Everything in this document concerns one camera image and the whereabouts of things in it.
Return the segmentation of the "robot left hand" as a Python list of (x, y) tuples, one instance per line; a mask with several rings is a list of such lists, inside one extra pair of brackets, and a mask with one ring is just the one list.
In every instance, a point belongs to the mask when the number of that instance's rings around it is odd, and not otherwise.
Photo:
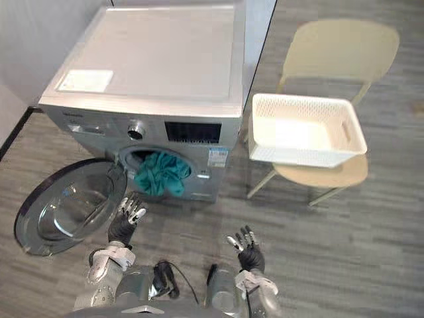
[(148, 211), (147, 204), (142, 200), (141, 193), (133, 191), (120, 202), (115, 218), (107, 231), (109, 242), (118, 242), (131, 249), (130, 241), (136, 230), (138, 222)]

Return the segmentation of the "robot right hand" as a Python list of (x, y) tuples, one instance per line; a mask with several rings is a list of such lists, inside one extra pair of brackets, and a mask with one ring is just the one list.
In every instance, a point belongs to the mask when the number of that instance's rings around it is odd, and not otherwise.
[(242, 270), (264, 274), (265, 258), (251, 227), (241, 227), (234, 236), (226, 236), (226, 241), (236, 250)]

